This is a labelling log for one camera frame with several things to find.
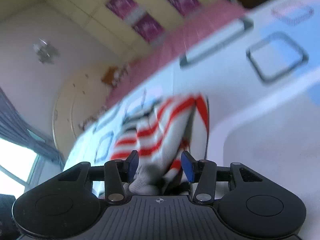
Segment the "red and white striped cloth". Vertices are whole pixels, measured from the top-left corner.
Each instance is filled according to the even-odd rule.
[[[139,153],[135,180],[124,185],[128,194],[181,194],[188,183],[181,169],[181,153],[204,159],[209,131],[208,106],[202,95],[174,96],[137,111],[123,122],[111,160]]]

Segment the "window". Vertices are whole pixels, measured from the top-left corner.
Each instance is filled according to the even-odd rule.
[[[29,190],[38,159],[34,151],[0,138],[0,194],[18,198]]]

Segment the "black circular pad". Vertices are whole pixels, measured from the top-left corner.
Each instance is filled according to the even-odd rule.
[[[100,215],[100,202],[74,182],[26,192],[12,207],[13,219],[22,231],[35,238],[63,239],[92,226]]]
[[[221,198],[218,213],[237,232],[272,239],[299,230],[306,208],[296,195],[275,183],[244,182]]]
[[[40,198],[36,202],[36,209],[46,216],[57,216],[68,212],[73,205],[71,198],[64,195],[52,194]]]
[[[282,201],[276,197],[257,195],[247,200],[247,209],[258,216],[271,217],[279,214],[283,210],[283,204]]]

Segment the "blue curtain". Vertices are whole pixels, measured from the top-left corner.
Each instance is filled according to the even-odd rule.
[[[27,124],[18,114],[13,104],[0,88],[0,137],[17,145],[27,147],[40,156],[59,164],[63,168],[64,163],[57,149],[51,145],[36,140],[28,131]]]

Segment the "ribbed black surface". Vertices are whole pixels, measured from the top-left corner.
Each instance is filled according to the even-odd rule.
[[[133,196],[109,207],[86,232],[70,240],[245,240],[226,228],[210,207],[192,204],[187,196]],[[292,236],[288,240],[298,240]]]

